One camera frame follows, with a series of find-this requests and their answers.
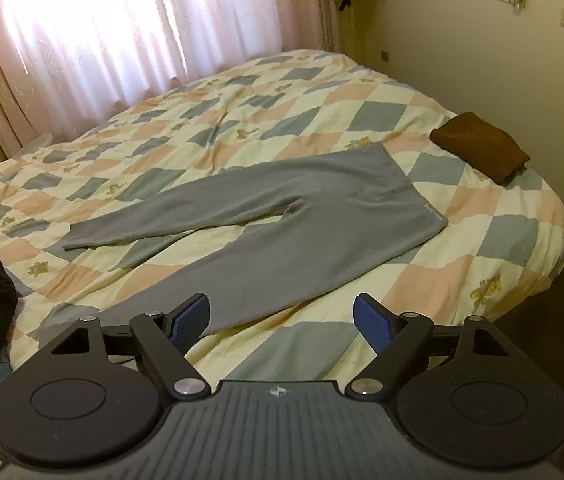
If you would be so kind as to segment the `grey pants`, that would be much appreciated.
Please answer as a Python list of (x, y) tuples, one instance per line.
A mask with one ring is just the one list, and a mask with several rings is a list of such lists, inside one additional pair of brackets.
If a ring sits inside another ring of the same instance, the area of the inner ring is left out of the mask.
[(74, 224), (65, 249), (121, 245), (239, 224), (216, 252), (106, 309), (121, 324), (167, 312), (201, 292), (209, 333), (320, 297), (424, 244), (446, 228), (384, 146), (221, 172)]

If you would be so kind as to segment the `checkered quilt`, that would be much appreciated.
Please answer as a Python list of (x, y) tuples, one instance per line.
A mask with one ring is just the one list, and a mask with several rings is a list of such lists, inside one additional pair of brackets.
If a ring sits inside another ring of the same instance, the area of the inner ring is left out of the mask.
[(0, 162), (0, 258), (20, 296), (9, 336), (21, 365), (65, 326), (96, 315), (242, 234), (158, 237), (65, 252), (73, 223), (199, 178), (258, 162), (381, 143), (448, 226), (425, 245), (316, 300), (203, 339), (207, 378), (347, 382), (370, 361), (352, 325), (368, 292), (440, 324), (498, 318), (564, 266), (564, 205), (526, 169), (498, 185), (442, 151), (450, 118), (435, 100), (345, 55), (298, 50), (248, 62), (131, 107), (71, 142)]

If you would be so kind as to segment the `folded brown garment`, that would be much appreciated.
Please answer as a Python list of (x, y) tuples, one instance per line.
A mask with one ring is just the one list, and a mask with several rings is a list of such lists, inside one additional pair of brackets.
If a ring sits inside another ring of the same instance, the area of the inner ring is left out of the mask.
[(530, 159), (509, 133), (472, 112), (449, 119), (430, 139), (498, 185), (508, 184)]

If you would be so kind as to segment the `pink curtain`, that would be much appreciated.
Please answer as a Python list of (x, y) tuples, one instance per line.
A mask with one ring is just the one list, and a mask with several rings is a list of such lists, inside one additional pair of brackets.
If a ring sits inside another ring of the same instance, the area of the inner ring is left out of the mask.
[(338, 47), (332, 0), (0, 0), (0, 147), (82, 136), (252, 58)]

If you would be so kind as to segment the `wall plug adapter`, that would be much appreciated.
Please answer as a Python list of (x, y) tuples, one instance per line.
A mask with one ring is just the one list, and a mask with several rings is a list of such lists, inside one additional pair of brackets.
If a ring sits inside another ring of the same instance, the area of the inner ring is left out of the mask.
[(526, 6), (526, 0), (509, 0), (509, 3), (513, 8), (513, 13), (516, 15), (520, 15)]

